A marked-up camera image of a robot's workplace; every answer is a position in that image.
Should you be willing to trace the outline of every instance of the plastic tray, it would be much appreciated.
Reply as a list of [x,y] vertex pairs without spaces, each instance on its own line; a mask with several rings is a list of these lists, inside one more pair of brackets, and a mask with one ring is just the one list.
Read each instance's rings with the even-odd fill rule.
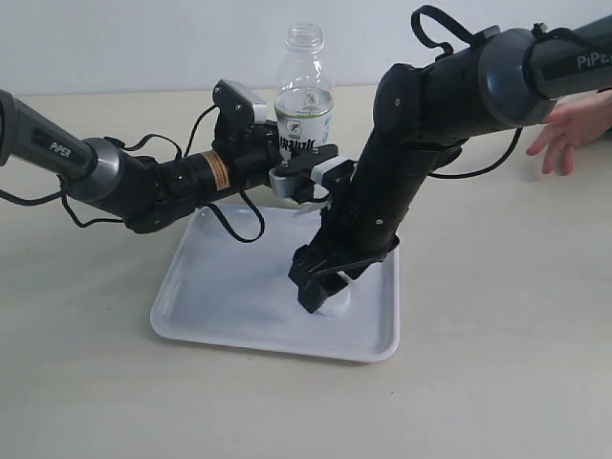
[[[220,209],[239,234],[257,234],[248,208]],[[266,232],[250,244],[233,239],[208,209],[191,217],[151,310],[155,332],[167,339],[345,361],[390,357],[400,339],[397,251],[350,286],[345,313],[309,314],[287,274],[294,251],[317,232],[319,216],[260,210]]]

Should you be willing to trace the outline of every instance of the clear plastic bottle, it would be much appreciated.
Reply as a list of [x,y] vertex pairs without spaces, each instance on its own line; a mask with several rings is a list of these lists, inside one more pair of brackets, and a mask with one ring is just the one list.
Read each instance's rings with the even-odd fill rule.
[[294,24],[288,50],[276,71],[274,110],[280,153],[289,160],[292,149],[313,148],[330,140],[334,83],[321,63],[323,33],[313,24]]

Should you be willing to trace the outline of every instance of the white wall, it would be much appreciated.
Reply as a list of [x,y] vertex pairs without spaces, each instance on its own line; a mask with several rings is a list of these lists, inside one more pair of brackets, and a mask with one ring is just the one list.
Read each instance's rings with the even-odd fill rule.
[[[431,2],[473,32],[577,27],[609,0]],[[209,89],[221,77],[273,85],[288,25],[318,24],[337,83],[375,83],[394,62],[436,54],[410,29],[415,0],[0,0],[0,88],[17,95]],[[429,31],[443,37],[430,25]]]

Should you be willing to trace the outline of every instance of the robotic arm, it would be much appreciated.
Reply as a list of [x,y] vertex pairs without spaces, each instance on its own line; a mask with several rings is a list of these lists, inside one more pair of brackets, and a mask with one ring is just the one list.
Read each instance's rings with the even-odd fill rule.
[[[428,15],[468,43],[455,53],[423,32]],[[167,227],[194,209],[255,186],[304,200],[313,184],[329,190],[321,226],[297,249],[289,277],[309,312],[383,261],[425,178],[454,161],[471,137],[533,125],[562,96],[612,84],[612,15],[575,31],[491,27],[476,34],[429,6],[412,15],[417,37],[443,53],[424,68],[396,64],[374,101],[374,127],[357,162],[335,145],[278,152],[263,100],[220,80],[212,149],[170,162],[130,156],[111,138],[80,141],[21,101],[0,92],[0,165],[9,155],[58,175],[74,199],[118,216],[136,233]]]

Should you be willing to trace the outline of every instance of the bottle label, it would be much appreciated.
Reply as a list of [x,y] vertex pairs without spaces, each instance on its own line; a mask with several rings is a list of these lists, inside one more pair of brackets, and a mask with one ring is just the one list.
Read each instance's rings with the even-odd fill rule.
[[293,118],[277,114],[280,154],[292,158],[294,149],[310,149],[327,143],[332,122],[331,112],[314,118]]

